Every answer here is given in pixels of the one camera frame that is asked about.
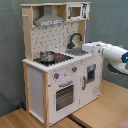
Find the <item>pot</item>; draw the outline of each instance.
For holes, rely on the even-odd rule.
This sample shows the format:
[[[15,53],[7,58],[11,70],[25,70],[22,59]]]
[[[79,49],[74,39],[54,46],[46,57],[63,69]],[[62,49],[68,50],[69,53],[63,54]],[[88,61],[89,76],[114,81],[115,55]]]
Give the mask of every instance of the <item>pot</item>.
[[[43,62],[52,62],[55,60],[55,52],[53,51],[40,52],[40,59]]]

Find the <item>wall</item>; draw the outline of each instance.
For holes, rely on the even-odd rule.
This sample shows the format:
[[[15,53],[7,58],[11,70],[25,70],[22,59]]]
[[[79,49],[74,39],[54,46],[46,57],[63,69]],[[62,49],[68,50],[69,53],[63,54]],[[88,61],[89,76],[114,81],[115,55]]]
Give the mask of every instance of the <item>wall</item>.
[[[90,20],[87,22],[86,42],[101,40],[128,46],[128,1],[90,1],[92,4]],[[43,2],[69,1],[0,0],[0,116],[14,111],[21,101],[25,101],[22,66],[25,55],[20,4]],[[111,74],[106,68],[107,63],[108,59],[105,59],[103,79],[128,88],[128,78]]]

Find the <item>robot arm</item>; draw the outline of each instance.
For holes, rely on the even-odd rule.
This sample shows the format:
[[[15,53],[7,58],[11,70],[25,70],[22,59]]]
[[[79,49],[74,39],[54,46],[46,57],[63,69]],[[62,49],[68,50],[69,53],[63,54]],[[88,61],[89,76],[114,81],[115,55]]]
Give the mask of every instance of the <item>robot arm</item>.
[[[103,42],[93,42],[82,45],[82,50],[92,53],[94,56],[101,55],[110,59],[108,70],[113,73],[128,75],[128,70],[125,69],[128,61],[128,51],[111,44]]]

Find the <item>wooden toy kitchen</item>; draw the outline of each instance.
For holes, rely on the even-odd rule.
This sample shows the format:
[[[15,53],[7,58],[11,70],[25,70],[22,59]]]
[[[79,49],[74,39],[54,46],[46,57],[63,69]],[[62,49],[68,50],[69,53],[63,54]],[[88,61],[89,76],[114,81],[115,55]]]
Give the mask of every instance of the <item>wooden toy kitchen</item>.
[[[102,57],[81,49],[90,4],[21,5],[26,107],[46,128],[101,95]]]

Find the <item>oven window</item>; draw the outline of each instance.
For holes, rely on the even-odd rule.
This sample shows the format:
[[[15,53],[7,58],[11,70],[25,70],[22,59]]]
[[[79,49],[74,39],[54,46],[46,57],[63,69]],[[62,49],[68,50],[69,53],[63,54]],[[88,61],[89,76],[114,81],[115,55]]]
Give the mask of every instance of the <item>oven window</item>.
[[[72,17],[80,16],[81,7],[72,7]]]
[[[74,86],[71,85],[56,92],[56,111],[73,103],[73,90]]]

